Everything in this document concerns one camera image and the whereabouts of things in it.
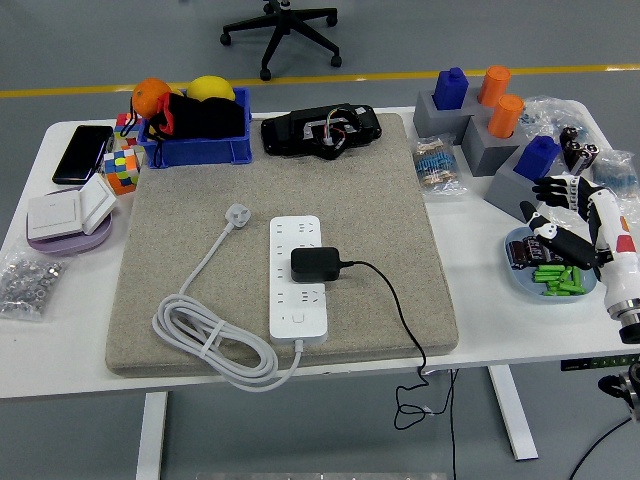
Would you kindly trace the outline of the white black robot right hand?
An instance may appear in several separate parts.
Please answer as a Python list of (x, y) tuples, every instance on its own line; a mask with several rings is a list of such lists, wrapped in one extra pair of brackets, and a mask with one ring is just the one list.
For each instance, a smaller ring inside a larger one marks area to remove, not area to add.
[(576, 212), (589, 228), (590, 239), (558, 226), (528, 201), (520, 203), (525, 223), (538, 240), (570, 264), (592, 269), (604, 284), (604, 305), (620, 320), (639, 312), (639, 256), (614, 193), (581, 176), (539, 178), (532, 187), (536, 198), (550, 207)]

